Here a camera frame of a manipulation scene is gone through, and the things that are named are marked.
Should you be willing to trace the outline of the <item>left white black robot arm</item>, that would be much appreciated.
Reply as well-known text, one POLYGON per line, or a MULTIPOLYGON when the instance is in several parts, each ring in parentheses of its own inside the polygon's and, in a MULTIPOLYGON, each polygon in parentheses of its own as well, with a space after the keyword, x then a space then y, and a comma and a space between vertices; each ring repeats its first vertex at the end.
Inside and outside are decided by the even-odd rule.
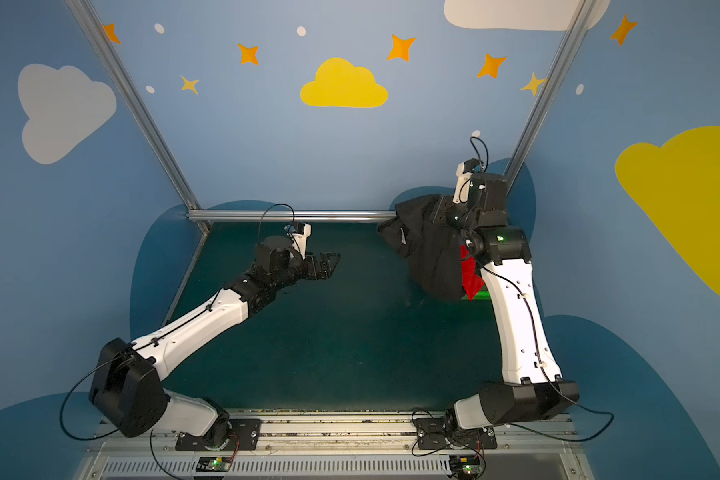
POLYGON ((301 280, 327 280, 337 253, 311 254, 308 236, 271 236, 258 243, 251 266, 178 320, 130 342, 116 338, 101 350, 90 402, 127 438, 170 430, 221 450, 232 436, 224 408, 164 388, 164 380, 197 350, 272 303, 301 280))

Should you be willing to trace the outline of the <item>red t shirt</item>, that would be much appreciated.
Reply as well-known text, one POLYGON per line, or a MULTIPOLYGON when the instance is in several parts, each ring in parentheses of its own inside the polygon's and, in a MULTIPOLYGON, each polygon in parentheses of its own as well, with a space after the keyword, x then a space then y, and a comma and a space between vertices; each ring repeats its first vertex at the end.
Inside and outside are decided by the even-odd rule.
POLYGON ((475 258, 465 245, 460 246, 460 265, 462 288, 466 298, 472 301, 483 289, 485 283, 479 274, 479 267, 475 258))

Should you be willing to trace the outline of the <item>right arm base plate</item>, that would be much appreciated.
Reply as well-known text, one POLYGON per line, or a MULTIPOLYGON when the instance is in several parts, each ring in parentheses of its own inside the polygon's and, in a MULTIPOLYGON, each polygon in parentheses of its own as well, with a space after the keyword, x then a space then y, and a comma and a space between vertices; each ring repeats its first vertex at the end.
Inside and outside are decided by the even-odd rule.
POLYGON ((496 435, 490 427, 465 430, 446 417, 414 418, 412 424, 416 433, 414 449, 421 451, 497 448, 496 435))

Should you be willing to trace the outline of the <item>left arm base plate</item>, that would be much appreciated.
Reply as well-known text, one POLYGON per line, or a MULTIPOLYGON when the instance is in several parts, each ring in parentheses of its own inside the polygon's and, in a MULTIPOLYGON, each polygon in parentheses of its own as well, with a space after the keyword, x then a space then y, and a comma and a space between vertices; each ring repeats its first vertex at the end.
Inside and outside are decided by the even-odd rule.
POLYGON ((253 451, 262 426, 260 419, 233 418, 217 421, 203 436, 179 434, 176 451, 253 451))

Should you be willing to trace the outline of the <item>black t shirt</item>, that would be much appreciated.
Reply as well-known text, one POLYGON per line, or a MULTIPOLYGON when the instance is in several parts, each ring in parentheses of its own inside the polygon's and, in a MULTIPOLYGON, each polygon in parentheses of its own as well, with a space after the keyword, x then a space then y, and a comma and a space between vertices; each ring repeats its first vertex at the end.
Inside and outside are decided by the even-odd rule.
POLYGON ((412 279, 429 295, 456 302, 463 288, 457 231, 447 224, 448 195, 419 196, 395 206, 395 216, 377 227, 379 236, 409 262, 412 279))

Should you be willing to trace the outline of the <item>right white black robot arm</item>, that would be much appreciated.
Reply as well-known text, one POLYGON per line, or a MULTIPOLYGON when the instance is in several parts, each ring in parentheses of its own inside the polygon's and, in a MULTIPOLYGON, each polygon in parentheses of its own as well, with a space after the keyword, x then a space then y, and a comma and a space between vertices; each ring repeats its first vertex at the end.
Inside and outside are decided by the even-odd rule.
POLYGON ((580 397, 548 344, 533 291, 530 245, 525 232, 509 223, 507 192, 499 174, 462 173, 445 215, 487 287, 502 352, 501 381, 486 381, 477 394, 454 404, 462 430, 547 420, 580 397))

